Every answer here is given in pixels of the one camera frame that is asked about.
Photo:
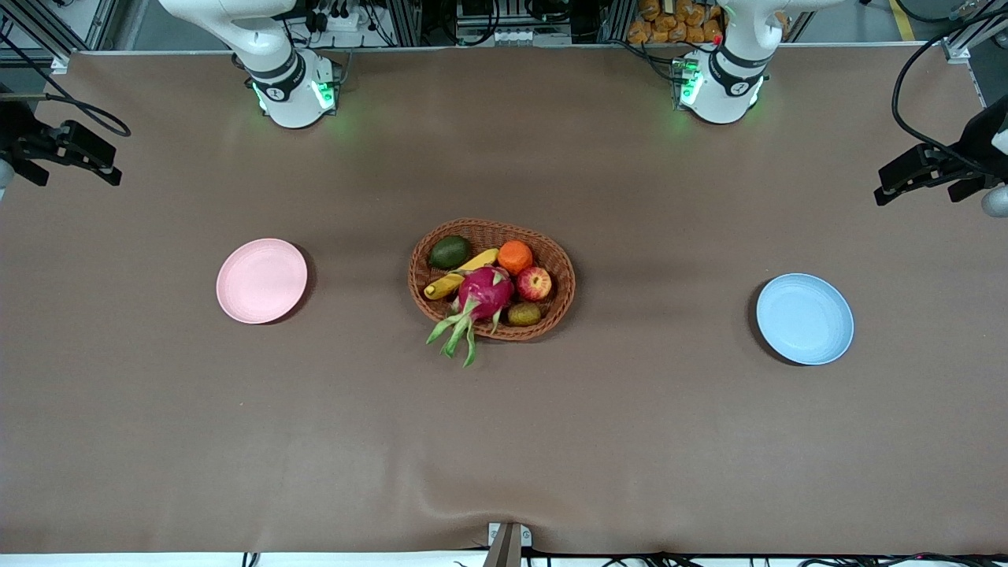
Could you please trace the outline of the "green avocado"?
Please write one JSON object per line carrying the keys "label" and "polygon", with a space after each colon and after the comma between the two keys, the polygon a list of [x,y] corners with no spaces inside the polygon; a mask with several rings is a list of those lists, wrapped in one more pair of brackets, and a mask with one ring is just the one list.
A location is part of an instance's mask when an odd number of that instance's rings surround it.
{"label": "green avocado", "polygon": [[472,245],[460,235],[444,236],[429,251],[428,265],[443,272],[453,272],[461,268],[473,257]]}

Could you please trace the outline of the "pile of bread rolls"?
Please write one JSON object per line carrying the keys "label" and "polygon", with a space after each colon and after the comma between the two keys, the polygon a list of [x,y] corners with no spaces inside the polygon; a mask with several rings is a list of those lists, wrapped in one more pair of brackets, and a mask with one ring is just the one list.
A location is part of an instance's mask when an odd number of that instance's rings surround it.
{"label": "pile of bread rolls", "polygon": [[635,0],[634,7],[627,43],[716,46],[723,39],[727,13],[715,0]]}

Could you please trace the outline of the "pink plate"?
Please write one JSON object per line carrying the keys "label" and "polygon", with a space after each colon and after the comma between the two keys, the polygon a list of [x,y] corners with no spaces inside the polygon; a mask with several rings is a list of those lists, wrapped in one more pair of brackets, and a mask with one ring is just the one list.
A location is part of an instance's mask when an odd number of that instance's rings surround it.
{"label": "pink plate", "polygon": [[231,319],[266,325],[284,318],[309,284],[305,255],[291,242],[263,238],[234,250],[217,273],[217,304]]}

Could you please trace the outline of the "brown table cover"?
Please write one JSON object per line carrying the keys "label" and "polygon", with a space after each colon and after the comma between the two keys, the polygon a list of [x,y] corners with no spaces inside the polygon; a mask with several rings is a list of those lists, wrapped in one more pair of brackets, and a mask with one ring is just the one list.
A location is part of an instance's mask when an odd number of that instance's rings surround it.
{"label": "brown table cover", "polygon": [[[300,132],[227,55],[76,55],[62,85],[133,134],[119,187],[58,166],[0,201],[0,553],[453,549],[516,521],[554,553],[1008,554],[1008,221],[873,198],[910,53],[782,48],[726,127],[616,48],[364,53]],[[576,274],[554,330],[476,336],[467,369],[407,287],[458,218]],[[217,273],[263,238],[309,284],[243,324]],[[849,302],[839,360],[763,339],[788,273]]]}

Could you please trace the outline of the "aluminium frame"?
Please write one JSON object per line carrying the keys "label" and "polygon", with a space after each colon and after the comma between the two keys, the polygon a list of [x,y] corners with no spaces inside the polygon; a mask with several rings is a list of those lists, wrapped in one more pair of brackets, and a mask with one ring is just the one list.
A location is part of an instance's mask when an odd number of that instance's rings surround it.
{"label": "aluminium frame", "polygon": [[0,0],[0,65],[29,60],[64,72],[75,53],[100,50],[128,0]]}
{"label": "aluminium frame", "polygon": [[944,56],[953,64],[968,61],[971,48],[1008,33],[1008,0],[962,0],[950,16],[962,26],[948,32],[942,40]]}

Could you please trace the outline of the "red apple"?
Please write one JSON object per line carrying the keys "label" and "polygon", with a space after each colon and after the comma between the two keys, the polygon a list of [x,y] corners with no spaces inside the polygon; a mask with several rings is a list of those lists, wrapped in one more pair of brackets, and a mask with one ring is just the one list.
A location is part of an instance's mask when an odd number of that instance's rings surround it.
{"label": "red apple", "polygon": [[542,302],[550,297],[552,279],[550,273],[539,266],[529,266],[515,277],[516,291],[522,301]]}

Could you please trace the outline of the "white power strip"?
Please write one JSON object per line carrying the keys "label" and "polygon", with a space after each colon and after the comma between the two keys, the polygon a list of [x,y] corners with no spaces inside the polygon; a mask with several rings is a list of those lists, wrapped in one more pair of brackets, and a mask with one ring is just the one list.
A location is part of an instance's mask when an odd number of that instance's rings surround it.
{"label": "white power strip", "polygon": [[501,28],[489,43],[492,46],[569,46],[572,37],[568,28]]}
{"label": "white power strip", "polygon": [[366,18],[359,7],[337,7],[337,11],[293,12],[287,18],[291,25],[302,24],[309,32],[362,32],[368,26]]}

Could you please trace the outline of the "orange fruit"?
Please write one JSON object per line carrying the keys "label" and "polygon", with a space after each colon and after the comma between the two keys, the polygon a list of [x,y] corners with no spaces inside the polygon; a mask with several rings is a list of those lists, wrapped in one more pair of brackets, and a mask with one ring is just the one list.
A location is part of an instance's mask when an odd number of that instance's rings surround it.
{"label": "orange fruit", "polygon": [[498,251],[497,265],[507,270],[512,276],[517,276],[522,270],[534,265],[534,254],[525,242],[512,239],[504,242]]}

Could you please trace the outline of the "blue plate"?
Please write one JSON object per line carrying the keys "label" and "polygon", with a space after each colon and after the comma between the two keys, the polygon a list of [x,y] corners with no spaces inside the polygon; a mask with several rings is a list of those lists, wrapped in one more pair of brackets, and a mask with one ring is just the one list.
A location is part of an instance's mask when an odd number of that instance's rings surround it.
{"label": "blue plate", "polygon": [[781,274],[767,281],[756,300],[755,318],[768,346],[796,364],[833,363],[854,341],[849,302],[813,274]]}

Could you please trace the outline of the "yellow banana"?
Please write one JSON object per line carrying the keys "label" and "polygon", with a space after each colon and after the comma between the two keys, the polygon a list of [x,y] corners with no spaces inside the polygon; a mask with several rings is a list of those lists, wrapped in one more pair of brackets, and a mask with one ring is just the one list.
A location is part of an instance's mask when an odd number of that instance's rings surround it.
{"label": "yellow banana", "polygon": [[499,254],[499,248],[490,248],[477,254],[474,258],[469,259],[460,268],[451,270],[440,279],[432,281],[424,288],[422,294],[428,301],[443,300],[443,298],[449,297],[457,290],[458,287],[463,284],[465,276],[470,272],[474,272],[476,269],[485,268],[485,266],[493,265],[497,261]]}

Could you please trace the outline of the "pink dragon fruit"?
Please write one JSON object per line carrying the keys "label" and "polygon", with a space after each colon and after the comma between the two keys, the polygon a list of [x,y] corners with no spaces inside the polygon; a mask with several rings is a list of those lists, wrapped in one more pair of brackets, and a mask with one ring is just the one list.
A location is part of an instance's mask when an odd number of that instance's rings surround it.
{"label": "pink dragon fruit", "polygon": [[484,266],[465,274],[458,288],[453,312],[435,324],[426,343],[432,344],[446,331],[451,331],[440,353],[447,358],[453,358],[461,339],[465,339],[468,351],[463,366],[467,369],[476,360],[476,323],[490,321],[490,333],[494,335],[513,294],[514,284],[505,269]]}

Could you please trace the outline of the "brown wicker basket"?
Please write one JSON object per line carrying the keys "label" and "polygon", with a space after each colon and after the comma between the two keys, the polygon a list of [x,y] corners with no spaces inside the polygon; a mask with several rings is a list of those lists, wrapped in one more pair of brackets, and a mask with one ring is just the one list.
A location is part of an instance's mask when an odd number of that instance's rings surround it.
{"label": "brown wicker basket", "polygon": [[509,240],[523,241],[532,248],[536,264],[546,269],[552,279],[550,294],[539,303],[541,312],[539,323],[528,327],[514,327],[507,325],[506,318],[502,317],[498,331],[492,333],[492,323],[480,321],[474,326],[476,336],[498,341],[533,341],[550,333],[561,323],[573,303],[576,290],[575,265],[570,261],[565,248],[539,231],[478,218],[458,218],[444,222],[414,245],[408,262],[407,287],[413,296],[414,304],[426,318],[438,322],[443,317],[450,315],[453,295],[439,300],[428,300],[424,296],[424,288],[428,284],[447,274],[440,269],[432,268],[428,258],[433,245],[443,237],[450,235],[467,239],[473,254],[481,254],[484,250],[498,247]]}

